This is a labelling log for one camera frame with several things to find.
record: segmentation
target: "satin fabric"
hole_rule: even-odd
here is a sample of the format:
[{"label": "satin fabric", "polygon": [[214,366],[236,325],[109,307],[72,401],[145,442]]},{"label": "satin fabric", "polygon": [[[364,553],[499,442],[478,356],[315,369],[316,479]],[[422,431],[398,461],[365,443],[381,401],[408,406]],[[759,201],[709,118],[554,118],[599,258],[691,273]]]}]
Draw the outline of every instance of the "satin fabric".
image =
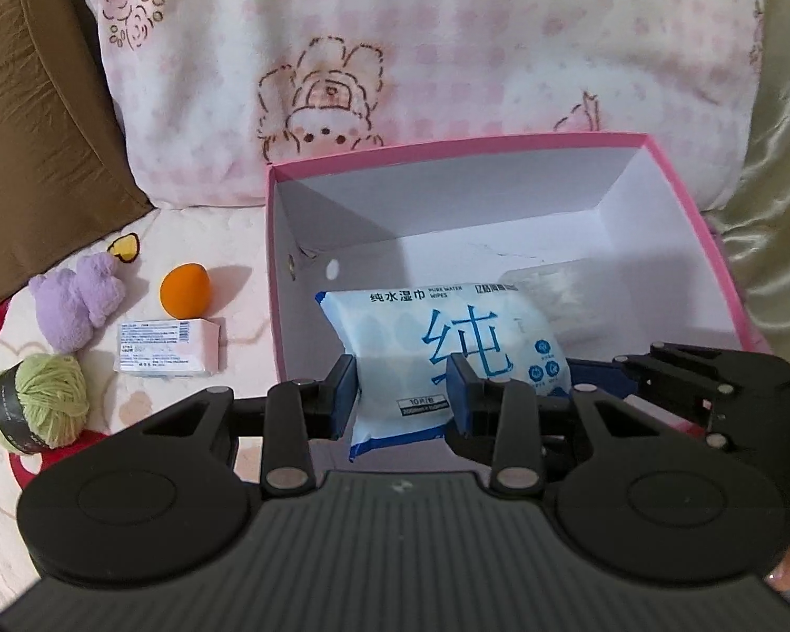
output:
[{"label": "satin fabric", "polygon": [[763,69],[742,180],[708,217],[757,328],[790,360],[790,0],[765,0]]}]

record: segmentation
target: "blue wet wipes pack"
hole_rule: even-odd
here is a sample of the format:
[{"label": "blue wet wipes pack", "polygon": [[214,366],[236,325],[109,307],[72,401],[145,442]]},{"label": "blue wet wipes pack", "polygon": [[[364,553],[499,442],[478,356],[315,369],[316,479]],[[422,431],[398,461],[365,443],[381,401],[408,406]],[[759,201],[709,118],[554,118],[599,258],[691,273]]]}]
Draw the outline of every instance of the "blue wet wipes pack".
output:
[{"label": "blue wet wipes pack", "polygon": [[480,377],[522,380],[538,394],[570,391],[547,319],[512,284],[320,292],[317,301],[357,360],[351,458],[441,436],[452,416],[451,353],[465,354]]}]

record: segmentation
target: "open cardboard box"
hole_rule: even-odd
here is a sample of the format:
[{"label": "open cardboard box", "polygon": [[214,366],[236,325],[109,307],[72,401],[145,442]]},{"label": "open cardboard box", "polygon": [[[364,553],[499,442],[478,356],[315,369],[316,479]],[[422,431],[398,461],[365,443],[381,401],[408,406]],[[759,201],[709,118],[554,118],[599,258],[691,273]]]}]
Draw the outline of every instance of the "open cardboard box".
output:
[{"label": "open cardboard box", "polygon": [[[611,360],[660,340],[752,349],[714,240],[670,162],[643,134],[533,134],[435,142],[273,166],[270,301],[281,380],[322,378],[343,353],[318,291],[496,283],[588,259],[607,329],[565,346]],[[318,470],[473,468],[443,441],[314,448]]]}]

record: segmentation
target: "purple plush toy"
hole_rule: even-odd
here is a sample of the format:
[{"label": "purple plush toy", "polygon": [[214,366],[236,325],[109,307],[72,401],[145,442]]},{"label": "purple plush toy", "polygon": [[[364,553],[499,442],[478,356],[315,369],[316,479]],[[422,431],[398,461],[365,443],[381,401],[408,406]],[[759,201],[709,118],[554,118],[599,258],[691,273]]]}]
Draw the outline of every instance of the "purple plush toy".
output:
[{"label": "purple plush toy", "polygon": [[70,269],[52,270],[29,281],[35,297],[38,326],[58,354],[72,354],[105,325],[126,296],[123,282],[114,277],[120,265],[108,252],[91,254]]}]

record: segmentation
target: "brown cushion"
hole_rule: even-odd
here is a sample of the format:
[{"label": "brown cushion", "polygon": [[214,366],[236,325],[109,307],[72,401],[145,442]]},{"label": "brown cushion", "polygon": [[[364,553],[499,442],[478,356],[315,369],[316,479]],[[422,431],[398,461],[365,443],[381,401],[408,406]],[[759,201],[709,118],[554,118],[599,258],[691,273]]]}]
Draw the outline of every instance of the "brown cushion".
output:
[{"label": "brown cushion", "polygon": [[75,0],[0,0],[0,301],[149,211]]}]

